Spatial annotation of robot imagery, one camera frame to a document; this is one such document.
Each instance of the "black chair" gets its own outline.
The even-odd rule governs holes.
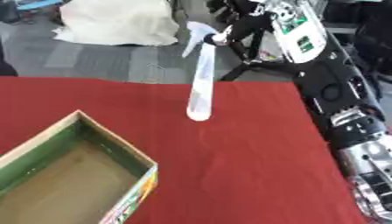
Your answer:
[[[21,19],[14,1],[0,0],[0,22],[13,24]]]
[[[3,44],[0,39],[0,76],[18,76],[13,66],[5,62]]]
[[[382,98],[378,81],[392,84],[392,0],[384,0],[373,15],[355,33],[354,47],[368,64],[362,68],[365,77],[374,84],[377,98]]]

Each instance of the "robotic hand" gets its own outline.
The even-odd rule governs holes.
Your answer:
[[[359,209],[375,221],[389,223],[392,136],[372,88],[306,1],[249,1],[254,11],[223,33],[207,35],[205,41],[228,45],[255,29],[272,30],[292,65],[293,80],[307,111],[352,184]]]

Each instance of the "screw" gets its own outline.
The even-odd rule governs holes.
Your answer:
[[[338,58],[338,55],[336,54],[336,52],[332,52],[331,55],[329,55],[330,60],[336,60],[337,58]]]

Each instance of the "floor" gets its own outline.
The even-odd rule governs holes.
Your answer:
[[[54,40],[57,25],[46,17],[36,17],[35,24],[0,23],[0,35],[7,60],[25,77],[84,77],[111,81],[187,84],[193,81],[198,54],[182,59],[189,38],[186,21],[199,21],[219,27],[208,14],[202,0],[180,0],[176,18],[180,24],[178,44],[169,46],[78,45]],[[275,45],[267,38],[266,46]],[[219,47],[215,77],[239,64],[226,47]],[[290,77],[273,71],[245,73],[237,81],[289,81]],[[385,85],[385,108],[392,126],[392,86]]]

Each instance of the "silver metal part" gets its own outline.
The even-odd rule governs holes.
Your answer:
[[[392,136],[380,134],[378,139],[339,150],[340,161],[351,175],[392,171]]]
[[[350,108],[331,116],[331,123],[333,127],[338,127],[342,124],[349,123],[352,120],[365,116],[365,114],[358,108]]]
[[[360,210],[380,223],[392,222],[392,136],[380,133],[375,140],[339,151],[339,161],[350,175]]]

